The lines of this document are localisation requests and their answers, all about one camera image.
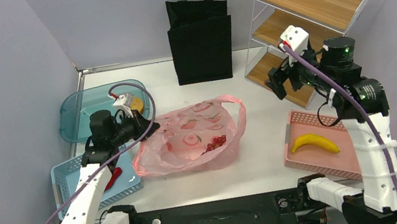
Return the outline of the pink plastic grocery bag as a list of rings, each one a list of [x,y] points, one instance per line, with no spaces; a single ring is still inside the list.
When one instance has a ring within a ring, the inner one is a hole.
[[[240,139],[247,118],[241,100],[218,96],[158,116],[160,126],[140,143],[133,159],[141,177],[166,176],[188,171],[214,171],[232,164],[239,156]],[[202,154],[212,137],[226,134],[226,143]]]

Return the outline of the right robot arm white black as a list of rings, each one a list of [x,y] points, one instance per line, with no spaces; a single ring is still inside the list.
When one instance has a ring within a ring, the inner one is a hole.
[[[364,77],[354,62],[355,41],[334,37],[321,50],[305,46],[299,51],[281,43],[287,57],[269,72],[267,86],[283,99],[284,82],[294,89],[312,86],[326,93],[337,122],[351,136],[361,169],[363,189],[342,185],[325,177],[306,178],[297,192],[299,204],[312,208],[318,202],[338,209],[347,224],[397,223],[397,142],[390,133],[390,114],[382,84]]]

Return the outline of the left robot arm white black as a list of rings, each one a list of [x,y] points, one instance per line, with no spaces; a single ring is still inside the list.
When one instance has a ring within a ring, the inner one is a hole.
[[[140,142],[150,137],[160,125],[144,118],[138,111],[122,113],[120,119],[108,110],[90,116],[91,136],[82,155],[80,180],[74,194],[67,200],[66,215],[61,224],[94,224],[102,197],[110,183],[116,163],[129,148],[130,140]],[[101,224],[140,224],[131,205],[115,206],[108,210]]]

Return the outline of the red chili pepper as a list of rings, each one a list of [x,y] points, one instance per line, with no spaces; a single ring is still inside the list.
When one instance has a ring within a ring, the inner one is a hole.
[[[120,175],[122,174],[122,169],[121,169],[120,167],[116,167],[116,168],[112,171],[111,174],[112,174],[112,176],[111,176],[109,182],[106,184],[105,191],[109,191],[109,190],[113,187],[115,181],[116,181],[116,180],[120,177]]]

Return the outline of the red grape bunch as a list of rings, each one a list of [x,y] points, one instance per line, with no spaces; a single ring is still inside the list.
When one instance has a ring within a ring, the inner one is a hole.
[[[223,146],[227,141],[226,134],[212,137],[211,141],[209,144],[206,145],[206,149],[202,154],[206,154],[208,152],[211,152],[217,148],[220,148]]]

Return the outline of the black fabric grocery bag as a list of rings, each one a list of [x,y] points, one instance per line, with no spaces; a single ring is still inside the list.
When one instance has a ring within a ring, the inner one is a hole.
[[[168,40],[179,85],[233,77],[226,0],[166,2]]]

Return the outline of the yellow banana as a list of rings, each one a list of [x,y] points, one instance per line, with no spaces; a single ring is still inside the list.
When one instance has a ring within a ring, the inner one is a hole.
[[[295,153],[300,147],[304,146],[317,146],[329,153],[339,153],[339,147],[331,140],[315,134],[303,134],[294,140],[291,148],[291,153]]]

